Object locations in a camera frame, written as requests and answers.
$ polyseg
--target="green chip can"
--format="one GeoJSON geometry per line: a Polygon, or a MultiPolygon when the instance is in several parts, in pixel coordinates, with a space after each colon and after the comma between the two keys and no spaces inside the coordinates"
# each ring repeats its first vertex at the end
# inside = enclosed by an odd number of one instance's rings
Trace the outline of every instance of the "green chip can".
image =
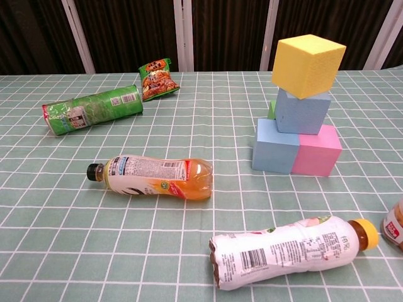
{"type": "Polygon", "coordinates": [[[135,85],[42,105],[43,118],[55,135],[89,127],[104,121],[143,112],[135,85]]]}

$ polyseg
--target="foam block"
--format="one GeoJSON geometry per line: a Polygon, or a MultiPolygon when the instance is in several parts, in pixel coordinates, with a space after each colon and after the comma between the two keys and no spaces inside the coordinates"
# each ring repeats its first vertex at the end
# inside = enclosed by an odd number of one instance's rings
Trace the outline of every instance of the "foam block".
{"type": "Polygon", "coordinates": [[[267,115],[267,118],[269,120],[275,120],[276,115],[275,115],[275,108],[276,108],[276,100],[271,100],[269,104],[269,113],[267,115]]]}
{"type": "Polygon", "coordinates": [[[330,106],[328,92],[306,99],[297,99],[292,94],[278,90],[276,122],[279,132],[316,135],[319,133],[330,106]]]}
{"type": "Polygon", "coordinates": [[[299,135],[299,140],[292,173],[329,176],[342,151],[335,127],[322,125],[318,135],[299,135]]]}
{"type": "Polygon", "coordinates": [[[252,169],[289,174],[298,148],[297,134],[280,133],[275,121],[260,118],[255,133],[252,169]]]}
{"type": "Polygon", "coordinates": [[[280,40],[271,81],[299,99],[330,90],[346,51],[315,35],[280,40]]]}

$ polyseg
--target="blue cube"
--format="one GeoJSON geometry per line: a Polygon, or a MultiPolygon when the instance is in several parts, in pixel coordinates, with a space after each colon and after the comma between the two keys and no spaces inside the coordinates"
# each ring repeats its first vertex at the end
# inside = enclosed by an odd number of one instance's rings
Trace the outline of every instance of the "blue cube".
{"type": "Polygon", "coordinates": [[[278,90],[275,115],[279,132],[317,135],[330,106],[328,92],[298,99],[283,89],[278,90]]]}
{"type": "Polygon", "coordinates": [[[252,169],[289,174],[299,146],[298,134],[280,133],[275,120],[260,118],[255,133],[252,169]]]}

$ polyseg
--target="curtain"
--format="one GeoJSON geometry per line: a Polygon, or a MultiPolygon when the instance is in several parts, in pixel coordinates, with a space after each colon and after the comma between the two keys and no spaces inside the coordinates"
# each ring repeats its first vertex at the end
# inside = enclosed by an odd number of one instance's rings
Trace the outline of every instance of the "curtain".
{"type": "Polygon", "coordinates": [[[400,29],[400,33],[397,35],[395,43],[390,49],[382,68],[385,69],[400,65],[403,65],[403,27],[400,29]]]}
{"type": "Polygon", "coordinates": [[[192,0],[195,71],[259,70],[269,0],[192,0]]]}
{"type": "Polygon", "coordinates": [[[278,40],[314,34],[346,45],[340,70],[360,70],[392,0],[280,0],[268,70],[278,40]]]}
{"type": "Polygon", "coordinates": [[[61,1],[0,0],[0,74],[73,74],[84,67],[61,1]]]}
{"type": "Polygon", "coordinates": [[[138,72],[170,58],[178,70],[173,0],[76,0],[97,73],[138,72]]]}

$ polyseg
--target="black bottle cap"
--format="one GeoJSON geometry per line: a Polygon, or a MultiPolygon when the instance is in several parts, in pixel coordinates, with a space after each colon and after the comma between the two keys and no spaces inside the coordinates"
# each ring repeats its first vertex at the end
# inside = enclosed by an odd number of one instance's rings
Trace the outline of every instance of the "black bottle cap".
{"type": "Polygon", "coordinates": [[[98,167],[98,164],[91,164],[87,168],[87,178],[90,181],[96,181],[96,168],[98,167]]]}

